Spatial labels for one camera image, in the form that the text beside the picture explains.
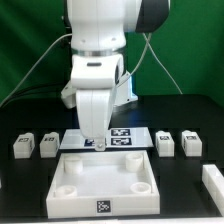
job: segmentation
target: small white block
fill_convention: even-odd
[[[60,146],[60,141],[59,141],[58,133],[51,132],[50,134],[45,134],[40,143],[41,158],[56,157],[59,146]]]
[[[158,131],[156,133],[156,148],[160,157],[174,156],[174,141],[169,132]]]
[[[182,132],[181,144],[186,156],[202,155],[202,141],[196,132]]]
[[[32,133],[19,135],[13,145],[15,159],[30,158],[34,147],[34,135]]]

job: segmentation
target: white tray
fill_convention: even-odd
[[[49,218],[160,213],[145,151],[62,154],[46,201]]]

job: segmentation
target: white cable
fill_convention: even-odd
[[[168,70],[165,68],[165,66],[162,64],[162,62],[156,56],[154,50],[152,49],[150,43],[148,42],[148,39],[147,39],[146,35],[144,33],[142,35],[143,35],[143,37],[144,37],[144,39],[146,41],[146,44],[148,45],[148,48],[151,51],[153,57],[156,59],[156,61],[159,63],[159,65],[163,68],[163,70],[166,72],[166,74],[169,76],[169,78],[173,81],[173,83],[176,86],[176,88],[178,89],[179,93],[182,95],[183,92],[181,91],[180,87],[178,86],[178,84],[176,83],[176,81],[174,80],[174,78],[170,75],[170,73],[168,72]]]
[[[43,60],[43,58],[47,55],[47,53],[54,47],[55,44],[57,44],[61,39],[64,39],[65,37],[72,36],[72,34],[66,34],[61,37],[59,37],[51,46],[44,52],[44,54],[39,58],[39,60],[32,66],[32,68],[27,72],[27,74],[24,76],[24,78],[19,82],[19,84],[15,87],[15,89],[1,102],[0,108],[3,106],[3,104],[19,89],[19,87],[26,81],[26,79],[29,77],[29,75],[32,73],[32,71],[36,68],[36,66]]]
[[[126,74],[126,76],[125,76],[125,78],[123,78],[123,80],[122,80],[122,77],[121,77],[121,80],[120,80],[120,82],[118,83],[118,85],[117,85],[117,87],[120,87],[121,85],[123,85],[137,70],[138,70],[138,68],[140,67],[140,65],[142,64],[142,61],[143,61],[143,59],[144,59],[144,57],[145,57],[145,54],[146,54],[146,52],[147,52],[147,49],[148,49],[148,44],[149,44],[149,41],[150,41],[150,39],[151,39],[151,36],[152,36],[152,34],[151,33],[149,33],[149,35],[148,35],[148,38],[146,38],[146,44],[145,44],[145,47],[144,47],[144,49],[143,49],[143,52],[142,52],[142,55],[141,55],[141,57],[140,57],[140,59],[139,59],[139,61],[138,61],[138,63],[137,63],[137,65],[135,66],[135,68],[133,69],[133,71],[131,72],[131,73],[127,73]]]

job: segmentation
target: white box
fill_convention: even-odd
[[[160,157],[174,156],[174,141],[169,132],[158,131],[155,142]]]
[[[146,151],[62,154],[46,202],[49,218],[160,213]]]
[[[41,158],[56,157],[59,146],[60,141],[58,133],[51,132],[50,134],[45,134],[40,143]]]
[[[200,140],[196,132],[182,132],[181,145],[184,149],[186,156],[202,155],[202,141]]]
[[[224,177],[215,165],[203,165],[202,181],[224,216]]]
[[[19,135],[13,144],[15,159],[30,158],[34,147],[34,135],[32,133]]]

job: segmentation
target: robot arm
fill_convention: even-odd
[[[67,0],[72,28],[71,83],[80,129],[105,150],[118,81],[124,71],[124,32],[153,32],[167,18],[169,0]]]

